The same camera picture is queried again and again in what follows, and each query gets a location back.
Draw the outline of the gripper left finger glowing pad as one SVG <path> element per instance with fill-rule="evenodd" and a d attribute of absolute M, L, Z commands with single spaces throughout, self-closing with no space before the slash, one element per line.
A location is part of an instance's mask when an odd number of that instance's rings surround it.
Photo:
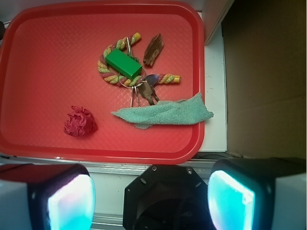
<path fill-rule="evenodd" d="M 81 164 L 2 164 L 2 230 L 89 230 L 94 181 Z"/>

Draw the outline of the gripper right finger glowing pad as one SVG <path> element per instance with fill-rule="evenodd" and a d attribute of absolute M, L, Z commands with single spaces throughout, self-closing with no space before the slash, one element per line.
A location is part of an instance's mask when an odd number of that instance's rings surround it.
<path fill-rule="evenodd" d="M 208 205 L 218 230 L 305 230 L 306 160 L 218 160 L 209 177 Z"/>

